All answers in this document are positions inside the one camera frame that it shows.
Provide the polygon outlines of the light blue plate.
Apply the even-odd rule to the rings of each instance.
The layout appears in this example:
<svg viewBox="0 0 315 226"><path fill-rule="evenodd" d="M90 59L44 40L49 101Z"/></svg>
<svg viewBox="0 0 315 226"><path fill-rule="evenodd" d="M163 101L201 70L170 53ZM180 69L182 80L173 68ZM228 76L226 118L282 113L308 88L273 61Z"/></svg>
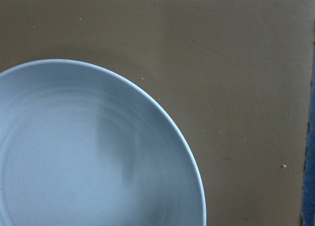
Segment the light blue plate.
<svg viewBox="0 0 315 226"><path fill-rule="evenodd" d="M102 67L40 60L0 74L3 226L204 226L192 152L165 110Z"/></svg>

